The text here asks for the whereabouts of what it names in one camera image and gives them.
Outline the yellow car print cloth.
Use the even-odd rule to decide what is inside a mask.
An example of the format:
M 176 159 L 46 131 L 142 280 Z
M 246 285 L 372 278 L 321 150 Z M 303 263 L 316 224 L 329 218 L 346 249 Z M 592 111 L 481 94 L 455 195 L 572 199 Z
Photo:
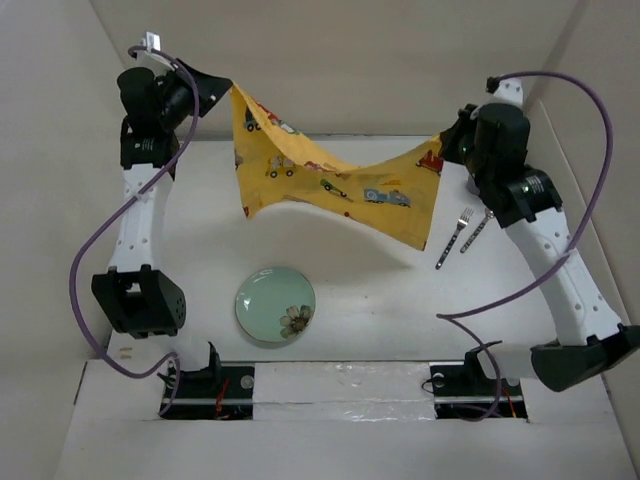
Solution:
M 276 203 L 305 203 L 425 249 L 444 166 L 440 137 L 360 167 L 289 126 L 238 85 L 231 88 L 231 106 L 235 171 L 247 218 Z

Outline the green floral plate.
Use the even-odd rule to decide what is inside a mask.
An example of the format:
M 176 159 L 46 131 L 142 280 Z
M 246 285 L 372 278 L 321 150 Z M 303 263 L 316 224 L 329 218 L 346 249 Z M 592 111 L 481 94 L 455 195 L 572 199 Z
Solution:
M 272 345 L 290 343 L 300 336 L 315 311 L 312 284 L 288 267 L 255 272 L 239 287 L 235 299 L 240 328 L 253 340 Z

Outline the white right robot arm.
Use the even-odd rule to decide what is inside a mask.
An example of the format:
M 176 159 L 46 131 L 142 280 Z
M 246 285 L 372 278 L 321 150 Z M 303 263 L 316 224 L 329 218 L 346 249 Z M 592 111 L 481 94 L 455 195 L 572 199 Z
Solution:
M 467 168 L 482 203 L 538 280 L 556 338 L 531 347 L 477 347 L 465 356 L 462 381 L 483 394 L 498 379 L 534 378 L 562 392 L 617 366 L 639 349 L 639 328 L 607 304 L 572 247 L 558 190 L 526 162 L 530 122 L 508 103 L 466 105 L 440 136 L 441 157 Z

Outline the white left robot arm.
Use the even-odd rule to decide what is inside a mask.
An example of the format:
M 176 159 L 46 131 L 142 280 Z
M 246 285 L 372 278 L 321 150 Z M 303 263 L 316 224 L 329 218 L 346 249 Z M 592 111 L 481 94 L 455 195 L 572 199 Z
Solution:
M 187 118 L 206 115 L 230 89 L 227 78 L 191 67 L 156 74 L 146 67 L 126 70 L 117 79 L 126 115 L 120 132 L 124 198 L 118 238 L 106 272 L 91 282 L 92 293 L 119 334 L 149 339 L 174 350 L 201 396 L 222 387 L 210 342 L 187 334 L 183 290 L 160 267 L 164 216 L 175 180 L 173 157 L 182 148 L 176 128 Z

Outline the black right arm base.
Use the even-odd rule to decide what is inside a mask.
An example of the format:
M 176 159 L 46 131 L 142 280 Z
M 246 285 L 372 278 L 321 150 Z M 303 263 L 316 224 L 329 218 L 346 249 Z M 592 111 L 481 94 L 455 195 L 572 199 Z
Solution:
M 421 388 L 434 400 L 437 419 L 479 419 L 495 399 L 494 379 L 487 379 L 461 361 L 431 362 Z M 524 419 L 528 413 L 521 384 L 502 381 L 501 395 L 490 418 Z

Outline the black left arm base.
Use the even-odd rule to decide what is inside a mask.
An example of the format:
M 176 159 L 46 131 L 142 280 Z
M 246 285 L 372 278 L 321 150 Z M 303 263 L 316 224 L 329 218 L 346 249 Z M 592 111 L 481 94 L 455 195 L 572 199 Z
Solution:
M 254 364 L 223 363 L 214 379 L 207 372 L 182 372 L 175 398 L 175 369 L 169 367 L 158 377 L 164 383 L 159 416 L 164 420 L 236 421 L 253 419 Z

